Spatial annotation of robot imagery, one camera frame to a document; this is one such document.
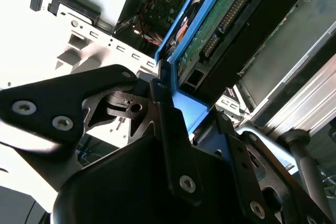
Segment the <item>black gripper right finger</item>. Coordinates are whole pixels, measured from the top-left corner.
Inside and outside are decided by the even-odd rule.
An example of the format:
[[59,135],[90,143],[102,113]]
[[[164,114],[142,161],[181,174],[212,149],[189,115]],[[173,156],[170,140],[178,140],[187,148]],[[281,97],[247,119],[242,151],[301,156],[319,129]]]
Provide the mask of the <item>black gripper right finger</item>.
[[236,135],[230,119],[214,113],[214,152],[229,173],[218,187],[233,223],[330,223],[318,205],[253,133]]

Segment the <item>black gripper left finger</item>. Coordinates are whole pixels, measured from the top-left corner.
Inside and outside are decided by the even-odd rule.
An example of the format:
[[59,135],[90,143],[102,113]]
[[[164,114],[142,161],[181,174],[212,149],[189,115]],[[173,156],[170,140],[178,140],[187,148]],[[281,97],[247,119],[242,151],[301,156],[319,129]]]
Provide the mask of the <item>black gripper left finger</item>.
[[1,91],[2,124],[25,136],[9,146],[47,159],[69,158],[88,130],[118,116],[131,121],[128,145],[146,137],[161,144],[169,190],[199,202],[201,178],[182,112],[161,78],[146,82],[112,65]]

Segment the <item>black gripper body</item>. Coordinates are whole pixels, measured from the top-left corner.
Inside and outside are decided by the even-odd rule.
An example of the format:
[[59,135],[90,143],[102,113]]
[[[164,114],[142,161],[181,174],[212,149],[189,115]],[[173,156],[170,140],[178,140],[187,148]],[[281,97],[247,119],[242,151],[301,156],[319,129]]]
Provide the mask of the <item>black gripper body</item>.
[[216,154],[197,148],[199,202],[192,204],[168,187],[161,144],[140,139],[74,174],[59,191],[53,223],[233,223],[218,187],[229,170]]

